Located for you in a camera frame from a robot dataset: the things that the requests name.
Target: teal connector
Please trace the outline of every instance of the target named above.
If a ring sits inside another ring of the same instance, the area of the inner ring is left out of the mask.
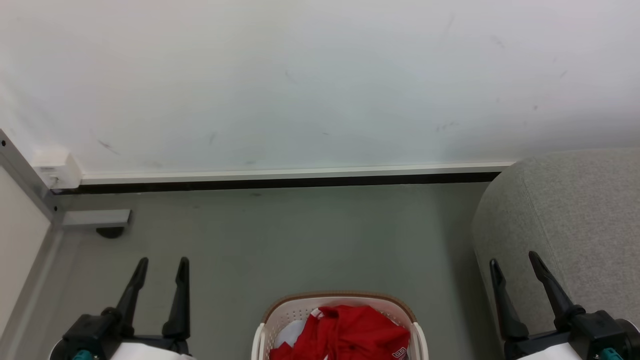
[[[600,353],[600,360],[623,360],[620,354],[613,348],[606,348]]]
[[[93,356],[87,350],[80,350],[73,360],[93,360]]]

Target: black caster wheel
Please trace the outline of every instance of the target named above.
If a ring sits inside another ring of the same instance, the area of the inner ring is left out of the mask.
[[[107,239],[117,239],[124,233],[124,226],[118,227],[99,227],[95,230],[101,237]]]

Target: floor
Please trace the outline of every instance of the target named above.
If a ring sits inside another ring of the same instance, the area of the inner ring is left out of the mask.
[[[500,348],[470,241],[486,183],[218,190],[65,197],[67,209],[131,208],[115,240],[67,231],[37,321],[45,359],[83,313],[115,306],[138,260],[149,258],[134,320],[159,334],[181,256],[191,262],[192,354],[248,359],[255,328],[276,299],[362,290],[405,301],[431,359],[498,359]]]

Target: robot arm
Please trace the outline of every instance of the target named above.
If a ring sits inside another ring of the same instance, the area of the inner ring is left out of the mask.
[[[193,359],[186,341],[191,336],[187,258],[180,260],[173,304],[162,335],[134,334],[133,316],[147,267],[148,259],[140,259],[116,308],[107,307],[99,316],[80,316],[53,348],[49,360]]]
[[[506,291],[498,262],[489,262],[495,305],[507,360],[640,360],[640,333],[624,320],[614,320],[606,311],[587,313],[575,305],[539,255],[529,252],[536,278],[545,287],[556,316],[556,329],[529,335]]]

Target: white plastic basket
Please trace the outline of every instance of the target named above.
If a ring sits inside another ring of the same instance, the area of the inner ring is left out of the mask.
[[[269,351],[280,331],[294,320],[305,320],[315,308],[320,306],[364,306],[369,305],[396,324],[411,332],[409,339],[409,360],[429,360],[427,341],[420,325],[400,300],[387,295],[353,292],[324,292],[293,295],[277,301],[267,310],[262,323],[253,337],[252,360],[269,360]]]

